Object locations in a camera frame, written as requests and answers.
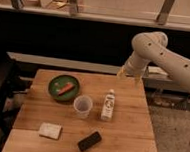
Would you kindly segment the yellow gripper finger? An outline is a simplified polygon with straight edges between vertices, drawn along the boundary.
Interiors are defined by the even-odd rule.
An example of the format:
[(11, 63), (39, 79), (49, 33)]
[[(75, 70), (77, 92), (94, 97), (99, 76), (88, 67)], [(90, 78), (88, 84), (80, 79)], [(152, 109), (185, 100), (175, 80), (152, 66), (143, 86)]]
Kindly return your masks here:
[(134, 82), (136, 86), (139, 86), (139, 84), (141, 83), (141, 78), (142, 78), (141, 76), (136, 76), (134, 78)]
[(123, 78), (126, 77), (126, 72), (125, 72), (124, 67), (121, 67), (121, 68), (119, 69), (119, 71), (117, 72), (117, 77), (118, 77), (119, 79), (123, 79)]

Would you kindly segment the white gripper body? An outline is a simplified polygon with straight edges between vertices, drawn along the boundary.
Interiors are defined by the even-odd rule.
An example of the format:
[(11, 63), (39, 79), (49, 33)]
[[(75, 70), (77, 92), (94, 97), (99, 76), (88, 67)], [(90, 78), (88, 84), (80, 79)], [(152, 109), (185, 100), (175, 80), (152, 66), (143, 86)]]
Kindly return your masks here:
[(143, 59), (138, 53), (132, 53), (123, 67), (129, 75), (137, 77), (145, 73), (149, 63), (148, 59)]

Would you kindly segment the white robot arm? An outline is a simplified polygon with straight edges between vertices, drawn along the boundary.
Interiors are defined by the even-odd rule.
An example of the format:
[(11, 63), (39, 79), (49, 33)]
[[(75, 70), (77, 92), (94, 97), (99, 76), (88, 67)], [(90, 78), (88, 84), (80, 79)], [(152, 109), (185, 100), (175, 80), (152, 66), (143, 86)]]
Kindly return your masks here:
[(168, 73), (171, 79), (190, 92), (190, 59), (167, 49), (168, 38), (163, 32), (138, 33), (131, 46), (133, 53), (118, 72), (119, 77), (134, 76), (139, 80), (148, 64), (154, 64)]

